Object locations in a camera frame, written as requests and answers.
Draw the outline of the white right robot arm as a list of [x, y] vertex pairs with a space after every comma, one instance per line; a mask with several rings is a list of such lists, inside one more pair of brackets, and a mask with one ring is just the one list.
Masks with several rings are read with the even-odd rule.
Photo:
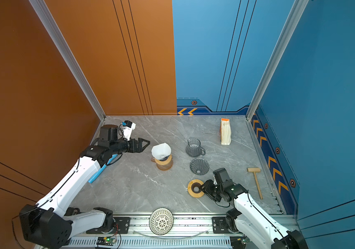
[[226, 223], [230, 231], [244, 234], [259, 249], [308, 248], [300, 231], [290, 231], [272, 218], [246, 188], [233, 182], [225, 168], [213, 175], [214, 180], [207, 180], [198, 189], [216, 203], [229, 203], [232, 209], [226, 213]]

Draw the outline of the grey glass mug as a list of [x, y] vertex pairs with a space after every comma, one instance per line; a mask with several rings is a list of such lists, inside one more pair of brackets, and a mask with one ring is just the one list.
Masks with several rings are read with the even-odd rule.
[[201, 146], [200, 140], [196, 138], [188, 138], [187, 139], [187, 146], [186, 146], [186, 153], [193, 157], [204, 156], [206, 154], [205, 149]]

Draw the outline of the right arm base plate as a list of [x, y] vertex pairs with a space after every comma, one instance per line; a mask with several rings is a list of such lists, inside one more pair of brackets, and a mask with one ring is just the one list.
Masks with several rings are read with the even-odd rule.
[[222, 234], [222, 233], [236, 233], [231, 219], [225, 216], [215, 216], [212, 217], [212, 226], [213, 233]]

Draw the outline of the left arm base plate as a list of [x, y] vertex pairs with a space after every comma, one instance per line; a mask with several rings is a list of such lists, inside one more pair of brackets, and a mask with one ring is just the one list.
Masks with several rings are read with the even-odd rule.
[[93, 228], [86, 231], [86, 234], [127, 234], [130, 227], [130, 217], [113, 217], [112, 228]]

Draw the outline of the grey glass dripper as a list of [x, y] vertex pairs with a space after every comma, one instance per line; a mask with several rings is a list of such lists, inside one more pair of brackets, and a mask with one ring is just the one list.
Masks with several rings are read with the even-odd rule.
[[205, 175], [210, 169], [209, 163], [203, 158], [195, 158], [189, 164], [190, 170], [195, 175]]

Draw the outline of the wooden dripper ring holder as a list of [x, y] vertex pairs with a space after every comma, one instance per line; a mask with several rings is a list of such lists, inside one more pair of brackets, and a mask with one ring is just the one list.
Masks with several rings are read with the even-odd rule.
[[167, 158], [164, 158], [163, 160], [155, 159], [155, 163], [159, 166], [168, 166], [170, 164], [173, 164], [172, 155], [169, 155]]

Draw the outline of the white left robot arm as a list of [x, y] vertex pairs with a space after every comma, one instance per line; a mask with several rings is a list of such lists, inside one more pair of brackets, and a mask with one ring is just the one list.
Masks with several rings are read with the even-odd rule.
[[141, 153], [147, 147], [142, 138], [133, 139], [136, 124], [124, 121], [120, 125], [104, 125], [92, 145], [79, 155], [66, 176], [35, 205], [24, 206], [20, 218], [26, 241], [48, 249], [59, 249], [80, 233], [97, 229], [101, 233], [113, 231], [113, 211], [97, 207], [90, 212], [68, 215], [70, 204], [89, 181], [97, 178], [124, 153]]

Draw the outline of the white paper coffee filter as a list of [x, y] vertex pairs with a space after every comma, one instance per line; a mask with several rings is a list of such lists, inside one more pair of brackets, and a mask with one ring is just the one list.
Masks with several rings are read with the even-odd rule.
[[171, 147], [167, 143], [154, 146], [151, 149], [152, 156], [159, 161], [165, 161], [171, 155]]

